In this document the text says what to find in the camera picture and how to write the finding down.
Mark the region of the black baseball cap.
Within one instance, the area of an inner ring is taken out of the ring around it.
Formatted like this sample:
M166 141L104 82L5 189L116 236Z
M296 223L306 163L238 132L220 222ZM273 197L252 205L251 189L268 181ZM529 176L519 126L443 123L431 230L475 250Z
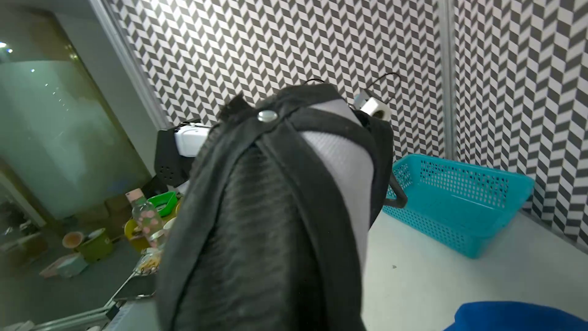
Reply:
M362 330L368 232L407 196L387 120L331 84L220 110L165 245L163 330Z

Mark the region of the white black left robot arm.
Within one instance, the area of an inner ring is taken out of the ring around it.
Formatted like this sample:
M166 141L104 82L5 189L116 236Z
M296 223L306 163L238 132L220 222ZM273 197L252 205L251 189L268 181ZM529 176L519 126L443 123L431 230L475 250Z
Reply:
M196 118L168 130L159 130L154 162L156 176L174 188L188 182L194 158L208 138L210 129Z

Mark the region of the blue baseball cap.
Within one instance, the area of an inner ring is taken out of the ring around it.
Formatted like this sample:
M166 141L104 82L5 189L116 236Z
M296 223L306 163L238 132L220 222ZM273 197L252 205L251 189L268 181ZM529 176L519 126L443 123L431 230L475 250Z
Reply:
M549 306L484 301L462 305L446 328L450 330L587 330L587 322Z

